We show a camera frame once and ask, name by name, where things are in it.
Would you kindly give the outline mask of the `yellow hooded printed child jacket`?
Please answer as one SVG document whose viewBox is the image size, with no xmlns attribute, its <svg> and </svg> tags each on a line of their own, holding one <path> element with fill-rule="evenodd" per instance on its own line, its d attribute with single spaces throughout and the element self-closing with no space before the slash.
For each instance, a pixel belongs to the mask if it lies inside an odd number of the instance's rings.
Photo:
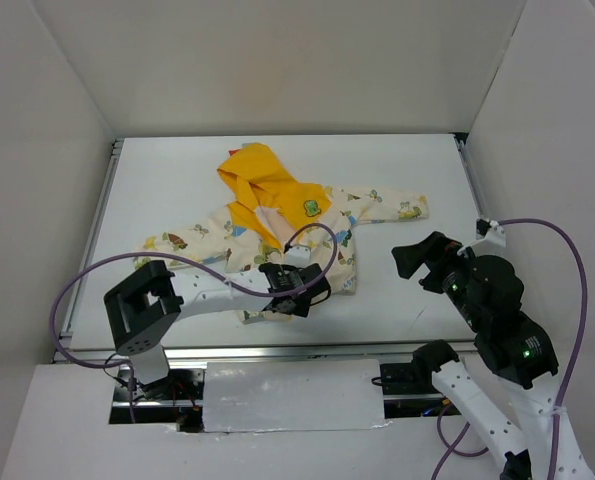
<svg viewBox="0 0 595 480">
<path fill-rule="evenodd" d="M 233 202 L 205 220 L 148 237 L 137 249 L 136 266 L 162 252 L 172 269 L 182 268 L 178 259 L 186 257 L 205 265 L 222 261 L 227 272 L 247 271 L 284 262 L 291 243 L 309 248 L 311 260 L 327 269 L 333 294 L 352 295 L 358 283 L 354 227 L 429 215 L 420 194 L 300 182 L 260 143 L 231 151 L 218 175 Z"/>
</svg>

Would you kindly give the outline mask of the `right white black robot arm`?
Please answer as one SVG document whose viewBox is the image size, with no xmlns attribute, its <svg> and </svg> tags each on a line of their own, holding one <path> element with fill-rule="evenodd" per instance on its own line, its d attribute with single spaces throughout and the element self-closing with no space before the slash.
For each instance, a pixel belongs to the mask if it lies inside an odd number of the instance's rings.
<svg viewBox="0 0 595 480">
<path fill-rule="evenodd" d="M 476 384 L 445 341 L 412 354 L 412 379 L 440 392 L 493 455 L 503 479 L 593 479 L 563 406 L 564 373 L 547 332 L 522 310 L 523 282 L 506 259 L 479 255 L 440 232 L 393 248 L 401 278 L 420 268 L 421 287 L 444 294 L 475 334 L 484 365 L 506 391 L 510 420 Z"/>
</svg>

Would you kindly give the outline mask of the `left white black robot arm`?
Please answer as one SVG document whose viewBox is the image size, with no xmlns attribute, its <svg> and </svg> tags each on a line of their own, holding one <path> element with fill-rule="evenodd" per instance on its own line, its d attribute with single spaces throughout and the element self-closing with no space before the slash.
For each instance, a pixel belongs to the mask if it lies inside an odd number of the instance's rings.
<svg viewBox="0 0 595 480">
<path fill-rule="evenodd" d="M 175 274 L 156 260 L 109 290 L 104 305 L 116 353 L 130 361 L 143 395 L 159 399 L 175 384 L 162 339 L 176 321 L 226 311 L 306 317 L 312 305 L 331 294 L 317 264 L 265 263 L 217 278 Z"/>
</svg>

